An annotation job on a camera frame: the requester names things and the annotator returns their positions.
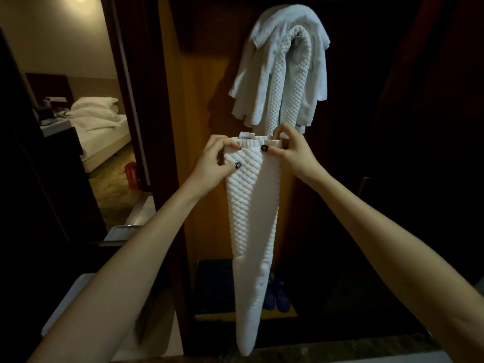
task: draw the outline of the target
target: red object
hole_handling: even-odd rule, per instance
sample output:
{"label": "red object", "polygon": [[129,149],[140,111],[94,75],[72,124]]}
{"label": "red object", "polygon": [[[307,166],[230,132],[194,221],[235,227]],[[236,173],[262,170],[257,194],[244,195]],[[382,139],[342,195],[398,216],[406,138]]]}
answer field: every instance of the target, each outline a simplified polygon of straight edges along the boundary
{"label": "red object", "polygon": [[124,166],[124,173],[126,173],[129,188],[131,190],[139,190],[138,176],[136,175],[136,162],[126,164]]}

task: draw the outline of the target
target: pair of blue shoes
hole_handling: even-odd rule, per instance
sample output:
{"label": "pair of blue shoes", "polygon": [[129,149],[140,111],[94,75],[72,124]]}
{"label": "pair of blue shoes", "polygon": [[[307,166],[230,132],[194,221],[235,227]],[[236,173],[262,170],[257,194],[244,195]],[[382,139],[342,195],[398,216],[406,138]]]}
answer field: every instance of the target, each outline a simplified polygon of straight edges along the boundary
{"label": "pair of blue shoes", "polygon": [[263,309],[272,311],[277,309],[282,313],[287,313],[291,309],[291,302],[283,290],[284,282],[280,281],[277,276],[274,280],[269,276],[269,282],[267,283],[266,296],[264,298]]}

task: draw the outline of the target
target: carpet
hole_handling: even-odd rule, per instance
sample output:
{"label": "carpet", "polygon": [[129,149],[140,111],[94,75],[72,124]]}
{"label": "carpet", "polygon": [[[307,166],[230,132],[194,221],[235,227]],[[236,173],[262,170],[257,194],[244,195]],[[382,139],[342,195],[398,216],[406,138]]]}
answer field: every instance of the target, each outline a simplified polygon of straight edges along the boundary
{"label": "carpet", "polygon": [[115,225],[124,224],[141,194],[139,190],[130,190],[124,173],[124,166],[135,161],[133,146],[129,143],[89,175],[108,231]]}

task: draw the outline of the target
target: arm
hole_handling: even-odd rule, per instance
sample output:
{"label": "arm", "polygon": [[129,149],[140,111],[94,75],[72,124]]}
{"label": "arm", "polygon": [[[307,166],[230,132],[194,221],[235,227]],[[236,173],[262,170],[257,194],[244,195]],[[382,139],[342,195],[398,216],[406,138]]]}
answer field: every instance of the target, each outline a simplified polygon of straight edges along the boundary
{"label": "arm", "polygon": [[281,158],[323,198],[376,272],[456,361],[484,361],[484,298],[430,247],[361,201],[318,163],[303,135],[287,124]]}
{"label": "arm", "polygon": [[175,235],[197,201],[234,164],[217,164],[226,136],[213,135],[178,191],[94,276],[61,315],[29,362],[107,362],[141,311]]}

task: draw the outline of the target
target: white bed sheet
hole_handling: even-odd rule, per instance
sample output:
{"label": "white bed sheet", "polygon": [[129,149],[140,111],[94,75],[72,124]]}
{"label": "white bed sheet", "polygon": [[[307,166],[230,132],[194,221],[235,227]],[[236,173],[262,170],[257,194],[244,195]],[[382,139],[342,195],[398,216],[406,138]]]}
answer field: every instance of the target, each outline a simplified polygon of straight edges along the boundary
{"label": "white bed sheet", "polygon": [[82,161],[91,158],[115,141],[129,135],[126,115],[118,115],[118,117],[120,118],[119,127],[108,127],[91,131],[76,130],[81,142],[82,152],[84,153],[81,155]]}

